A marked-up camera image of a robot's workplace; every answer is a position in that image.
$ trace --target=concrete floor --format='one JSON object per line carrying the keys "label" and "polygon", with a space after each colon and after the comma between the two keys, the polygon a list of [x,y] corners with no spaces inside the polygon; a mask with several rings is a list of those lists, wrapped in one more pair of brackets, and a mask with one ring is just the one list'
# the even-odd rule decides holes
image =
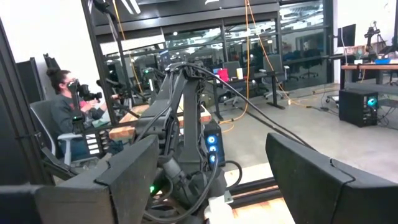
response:
{"label": "concrete floor", "polygon": [[[333,87],[338,89],[337,85],[327,85],[326,90],[333,91]],[[312,90],[322,92],[323,85],[297,90],[290,97],[310,95]],[[299,98],[299,100],[304,105],[321,107],[321,97],[322,94],[319,94]],[[267,105],[263,97],[252,98],[251,101],[268,117],[300,136],[319,152],[387,180],[398,182],[398,131],[381,126],[358,128],[340,121],[336,115],[330,113],[304,108],[303,106],[288,105],[287,100],[279,101],[280,105],[286,107],[285,110]],[[338,111],[334,102],[323,103],[323,105]],[[238,106],[244,106],[244,103],[240,102]],[[231,105],[221,105],[220,110],[224,119],[236,118],[242,114],[239,109],[231,109]],[[252,108],[249,108],[248,111],[261,116]],[[398,124],[396,114],[398,113],[394,112],[388,116],[390,124],[395,125],[393,126],[395,128],[398,127],[396,125]],[[226,159],[239,162],[243,167],[266,163],[266,136],[267,133],[275,131],[249,115],[244,115],[233,124],[234,129],[223,134]],[[231,125],[222,124],[221,127],[226,130]]]}

